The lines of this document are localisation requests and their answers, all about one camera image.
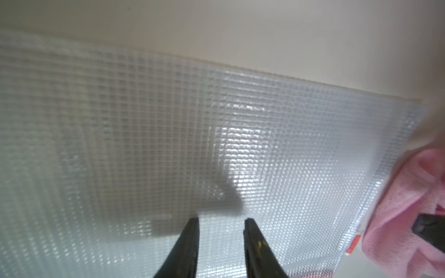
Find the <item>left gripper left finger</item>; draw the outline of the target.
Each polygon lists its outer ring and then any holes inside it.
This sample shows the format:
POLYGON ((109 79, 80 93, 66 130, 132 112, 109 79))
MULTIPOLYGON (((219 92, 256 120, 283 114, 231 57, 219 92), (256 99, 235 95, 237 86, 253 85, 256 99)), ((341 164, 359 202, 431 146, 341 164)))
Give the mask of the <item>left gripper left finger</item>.
POLYGON ((195 278, 199 257, 199 237, 199 218, 192 217, 154 277, 195 278))

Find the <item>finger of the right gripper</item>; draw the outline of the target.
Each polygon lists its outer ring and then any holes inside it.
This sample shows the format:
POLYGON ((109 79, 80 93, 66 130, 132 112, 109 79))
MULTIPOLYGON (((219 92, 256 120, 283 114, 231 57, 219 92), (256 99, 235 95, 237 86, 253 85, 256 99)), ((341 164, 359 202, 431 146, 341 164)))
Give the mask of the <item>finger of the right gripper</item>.
POLYGON ((433 247, 445 252, 445 217, 435 214, 419 214, 412 232, 433 247))

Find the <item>pink microfiber cloth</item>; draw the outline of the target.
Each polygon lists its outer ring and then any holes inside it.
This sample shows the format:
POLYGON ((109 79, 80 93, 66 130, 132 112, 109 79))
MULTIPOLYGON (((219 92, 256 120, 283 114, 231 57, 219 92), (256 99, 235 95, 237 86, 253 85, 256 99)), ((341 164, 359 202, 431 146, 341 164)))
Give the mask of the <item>pink microfiber cloth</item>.
POLYGON ((445 214, 445 151, 426 149, 407 160, 375 208, 365 256, 391 278, 442 278, 445 255, 412 232, 420 214, 445 214))

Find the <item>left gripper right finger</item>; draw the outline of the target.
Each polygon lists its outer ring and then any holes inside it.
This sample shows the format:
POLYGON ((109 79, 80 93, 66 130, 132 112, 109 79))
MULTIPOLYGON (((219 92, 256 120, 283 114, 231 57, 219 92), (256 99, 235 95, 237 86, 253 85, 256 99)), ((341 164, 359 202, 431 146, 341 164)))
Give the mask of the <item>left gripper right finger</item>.
POLYGON ((287 278, 253 218, 245 220, 243 231, 248 278, 287 278))

